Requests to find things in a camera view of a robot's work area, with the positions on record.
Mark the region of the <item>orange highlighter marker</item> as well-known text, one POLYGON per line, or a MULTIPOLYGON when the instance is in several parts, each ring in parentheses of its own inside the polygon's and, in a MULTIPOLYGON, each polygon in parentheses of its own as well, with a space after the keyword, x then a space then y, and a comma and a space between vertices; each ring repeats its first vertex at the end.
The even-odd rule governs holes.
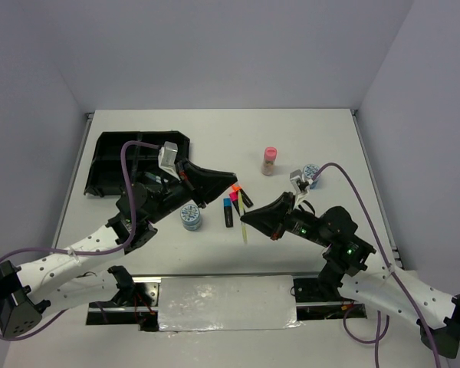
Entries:
POLYGON ((238 185, 238 184, 234 184, 232 185, 232 189, 237 192, 237 193, 240 193, 241 194, 241 197, 242 197, 242 201, 244 203, 244 205, 247 207, 247 208, 251 208, 254 203, 253 201, 251 201, 250 197, 248 196, 248 194, 244 191, 244 189, 238 185))

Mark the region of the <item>blue slim pen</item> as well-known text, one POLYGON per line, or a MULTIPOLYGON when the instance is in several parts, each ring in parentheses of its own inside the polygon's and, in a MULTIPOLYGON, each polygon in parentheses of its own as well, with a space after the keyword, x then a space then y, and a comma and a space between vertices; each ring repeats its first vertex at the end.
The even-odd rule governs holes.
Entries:
POLYGON ((146 176, 148 179, 153 180, 154 182, 157 182, 157 183, 159 183, 159 184, 162 183, 162 179, 161 179, 159 176, 156 176, 156 175, 154 175, 154 174, 152 174, 152 173, 150 173, 150 172, 146 172, 146 173, 145 173, 145 176, 146 176))

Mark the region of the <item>blue patterned round tin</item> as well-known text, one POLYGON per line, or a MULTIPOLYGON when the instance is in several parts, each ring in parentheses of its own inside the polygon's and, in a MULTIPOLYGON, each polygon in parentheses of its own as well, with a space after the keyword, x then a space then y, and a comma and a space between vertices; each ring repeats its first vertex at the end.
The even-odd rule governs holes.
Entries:
POLYGON ((202 225, 200 209, 195 204, 187 204, 180 210, 182 226, 188 231, 197 231, 202 225))

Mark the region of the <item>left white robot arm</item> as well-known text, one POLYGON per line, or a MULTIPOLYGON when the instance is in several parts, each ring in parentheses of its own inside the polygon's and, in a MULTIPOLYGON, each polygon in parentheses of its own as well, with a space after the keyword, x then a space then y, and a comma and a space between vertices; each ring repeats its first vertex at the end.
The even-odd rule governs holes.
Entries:
POLYGON ((66 310, 95 301, 119 306, 140 296, 127 269, 111 265, 143 247, 154 224, 189 202, 203 209, 237 181, 233 172, 200 168, 187 159, 174 165, 179 177, 160 185, 136 182, 117 200, 118 213, 91 235, 28 263, 0 258, 0 339, 19 341, 44 329, 66 310))

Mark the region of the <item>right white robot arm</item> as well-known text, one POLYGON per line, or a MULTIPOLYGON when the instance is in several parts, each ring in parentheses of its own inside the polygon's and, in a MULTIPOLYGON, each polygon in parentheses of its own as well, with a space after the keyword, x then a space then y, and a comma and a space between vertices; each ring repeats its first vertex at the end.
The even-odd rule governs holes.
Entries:
POLYGON ((460 294, 450 295, 407 271, 387 266, 372 245, 359 238, 349 212, 335 206, 316 216, 295 204, 292 192, 241 220, 273 241, 290 233, 325 248, 325 265, 317 277, 327 300, 355 300, 419 327, 422 343, 454 359, 460 347, 460 294))

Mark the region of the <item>pink highlighter marker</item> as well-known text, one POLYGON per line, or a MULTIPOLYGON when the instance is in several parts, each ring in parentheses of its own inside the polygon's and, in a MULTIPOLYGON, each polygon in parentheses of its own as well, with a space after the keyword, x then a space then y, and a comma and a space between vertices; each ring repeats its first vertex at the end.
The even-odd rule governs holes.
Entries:
POLYGON ((238 215, 241 215, 241 207, 239 205, 239 199, 238 199, 238 192, 231 192, 229 194, 229 198, 231 200, 231 203, 233 207, 235 208, 236 212, 238 215))

